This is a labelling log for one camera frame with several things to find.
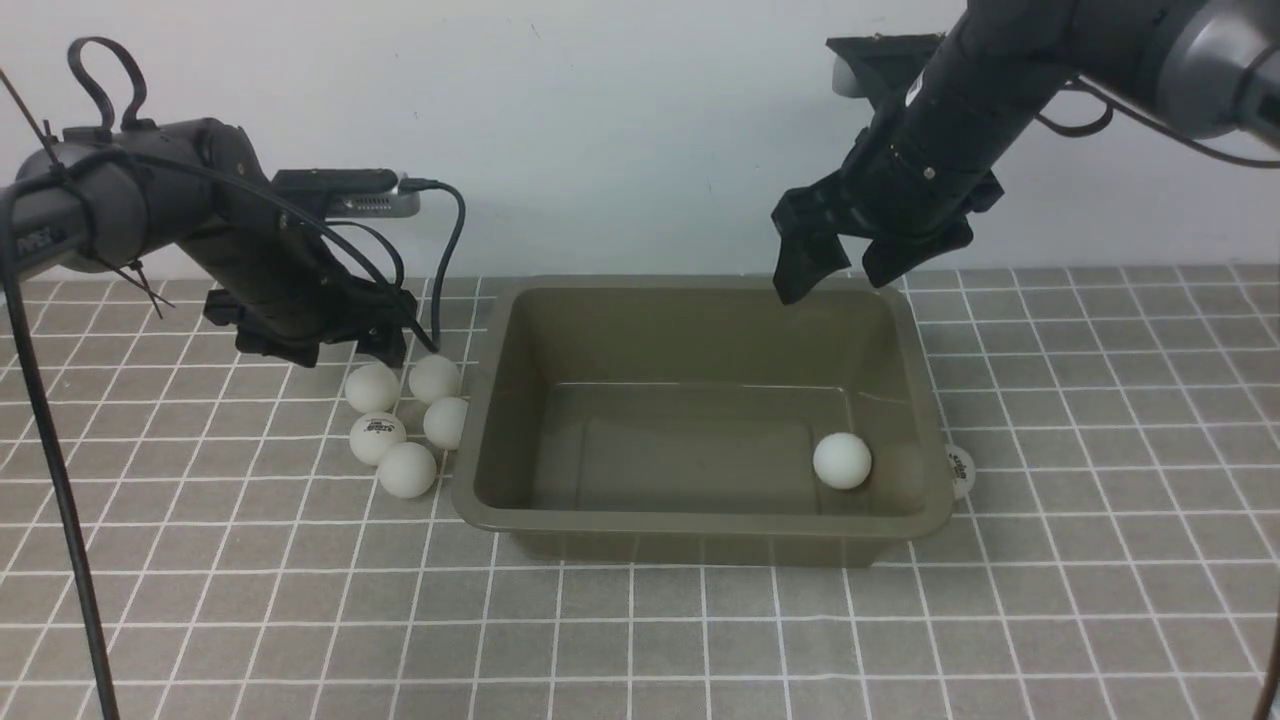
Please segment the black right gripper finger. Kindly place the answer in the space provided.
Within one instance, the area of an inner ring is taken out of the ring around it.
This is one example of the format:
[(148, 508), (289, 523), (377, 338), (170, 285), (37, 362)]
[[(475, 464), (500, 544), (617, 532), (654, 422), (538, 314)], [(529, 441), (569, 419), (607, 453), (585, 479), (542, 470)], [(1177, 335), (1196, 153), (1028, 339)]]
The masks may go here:
[(774, 291), (783, 305), (804, 300), (822, 281), (851, 266), (840, 234), (824, 222), (776, 217), (780, 252)]
[(973, 241), (969, 225), (946, 225), (931, 234), (878, 234), (861, 255), (861, 268), (876, 287), (886, 287), (929, 260), (968, 247)]

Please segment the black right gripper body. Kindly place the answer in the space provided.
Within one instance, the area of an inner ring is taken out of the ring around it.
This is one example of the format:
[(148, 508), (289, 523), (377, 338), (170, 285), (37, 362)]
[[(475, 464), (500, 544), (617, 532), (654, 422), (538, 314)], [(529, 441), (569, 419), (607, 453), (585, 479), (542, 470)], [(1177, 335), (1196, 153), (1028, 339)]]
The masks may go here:
[(780, 234), (915, 243), (1004, 197), (992, 170), (956, 170), (927, 159), (904, 133), (906, 119), (901, 95), (882, 97), (837, 170), (783, 193), (771, 214)]

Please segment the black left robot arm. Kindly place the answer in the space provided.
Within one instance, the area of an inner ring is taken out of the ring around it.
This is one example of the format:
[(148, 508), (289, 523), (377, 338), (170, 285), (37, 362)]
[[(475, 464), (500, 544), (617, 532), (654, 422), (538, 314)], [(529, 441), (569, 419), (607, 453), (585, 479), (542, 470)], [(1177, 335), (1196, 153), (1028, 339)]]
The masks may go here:
[(174, 245), (218, 288), (204, 305), (236, 328), (243, 354), (315, 366), (323, 345), (352, 342), (390, 368), (407, 351), (408, 291), (397, 300), (353, 275), (306, 217), (411, 217), (419, 200), (390, 169), (279, 170), (268, 178), (246, 132), (215, 119), (148, 126), (106, 137), (68, 129), (54, 152), (65, 167), (122, 149), (69, 184), (28, 193), (12, 211), (17, 270), (101, 273)]

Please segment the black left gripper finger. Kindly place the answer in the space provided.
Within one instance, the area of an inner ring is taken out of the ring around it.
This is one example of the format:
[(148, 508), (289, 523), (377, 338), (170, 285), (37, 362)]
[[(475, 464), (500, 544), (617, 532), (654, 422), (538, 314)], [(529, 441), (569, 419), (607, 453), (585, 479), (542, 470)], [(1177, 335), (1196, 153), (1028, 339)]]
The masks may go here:
[(355, 352), (390, 369), (401, 369), (408, 356), (404, 324), (398, 319), (365, 322), (355, 332)]
[(282, 332), (268, 325), (238, 325), (236, 348), (241, 354), (274, 357), (302, 368), (317, 364), (323, 336), (317, 332)]

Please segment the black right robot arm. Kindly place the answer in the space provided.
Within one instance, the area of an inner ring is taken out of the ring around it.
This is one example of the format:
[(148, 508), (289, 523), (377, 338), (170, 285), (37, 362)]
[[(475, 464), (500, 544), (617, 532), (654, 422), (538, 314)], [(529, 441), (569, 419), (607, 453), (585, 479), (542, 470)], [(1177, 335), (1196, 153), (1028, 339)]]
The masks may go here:
[(837, 37), (833, 85), (874, 115), (838, 169), (786, 191), (772, 220), (783, 304), (849, 269), (864, 238), (874, 287), (973, 240), (968, 218), (1004, 195), (995, 163), (1064, 90), (1194, 149), (1243, 131), (1277, 143), (1275, 1), (969, 1), (940, 35)]

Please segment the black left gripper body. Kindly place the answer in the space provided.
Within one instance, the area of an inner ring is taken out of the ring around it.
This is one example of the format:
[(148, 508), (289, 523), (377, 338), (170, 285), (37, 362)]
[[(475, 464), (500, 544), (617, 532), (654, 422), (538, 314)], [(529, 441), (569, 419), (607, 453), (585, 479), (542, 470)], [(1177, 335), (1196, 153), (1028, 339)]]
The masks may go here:
[(204, 318), (285, 346), (390, 336), (394, 304), (291, 231), (214, 223), (195, 233), (195, 261), (218, 288)]

